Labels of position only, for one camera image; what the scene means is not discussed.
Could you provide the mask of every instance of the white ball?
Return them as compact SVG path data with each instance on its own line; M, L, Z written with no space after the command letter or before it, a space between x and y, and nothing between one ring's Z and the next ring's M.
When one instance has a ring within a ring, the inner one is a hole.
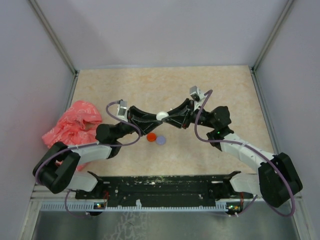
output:
M164 119L164 118L166 118L166 117L168 117L169 116L169 114L166 112L166 111L160 111L160 112L158 112L157 114L156 114L156 119L158 120L158 121L161 121L162 119Z

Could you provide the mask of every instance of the red bottle cap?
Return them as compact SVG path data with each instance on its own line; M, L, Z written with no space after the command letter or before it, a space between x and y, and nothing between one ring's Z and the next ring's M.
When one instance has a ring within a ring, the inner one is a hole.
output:
M146 135L146 139L149 142L154 142L157 139L157 136L153 132L150 132Z

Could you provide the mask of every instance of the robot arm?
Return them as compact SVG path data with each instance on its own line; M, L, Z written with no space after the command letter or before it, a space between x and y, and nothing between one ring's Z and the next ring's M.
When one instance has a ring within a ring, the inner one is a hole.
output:
M141 111L135 106L128 109L127 102L121 100L116 116L137 126L142 136L150 133L162 123L186 129L191 123L195 123L199 107L206 98L196 86L190 89L190 95L192 99L187 98L175 109L158 114ZM92 172L75 172L76 167L94 160L115 157L121 149L121 143L118 142L118 139L136 132L134 127L127 125L125 122L119 122L116 125L100 124L96 129L97 142L90 144L90 146L67 146L62 142L55 143L34 168L33 175L38 176L39 181L54 194L64 189L95 191L99 177ZM238 158L256 172L256 174L245 174L235 171L228 175L223 184L230 191L230 195L245 192L262 196L273 207L279 207L290 198L286 186L274 169L258 154L245 146L254 148L273 162L289 183L293 194L302 189L302 183L289 156L284 153L274 155L249 144L228 127L230 123L230 113L226 106L219 106L211 112L203 110L198 121L199 125L213 129L213 131L207 133L209 140L243 143L212 142L210 144L220 151ZM57 156L53 157L47 165L40 167L44 161L53 155ZM62 162L61 165L57 165L56 161Z

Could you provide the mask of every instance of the purple bottle cap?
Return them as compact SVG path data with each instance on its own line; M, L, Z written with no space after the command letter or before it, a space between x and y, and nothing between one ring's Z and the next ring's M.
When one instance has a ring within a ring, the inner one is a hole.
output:
M155 142L159 145L166 143L166 138L164 136L157 136Z

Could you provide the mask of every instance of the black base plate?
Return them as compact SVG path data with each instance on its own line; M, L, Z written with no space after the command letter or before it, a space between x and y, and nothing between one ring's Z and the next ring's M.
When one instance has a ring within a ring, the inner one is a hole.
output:
M92 192L78 190L76 199L103 199L108 195L108 207L214 207L219 199L240 199L230 195L227 175L194 176L106 176ZM245 193L244 198L252 198Z

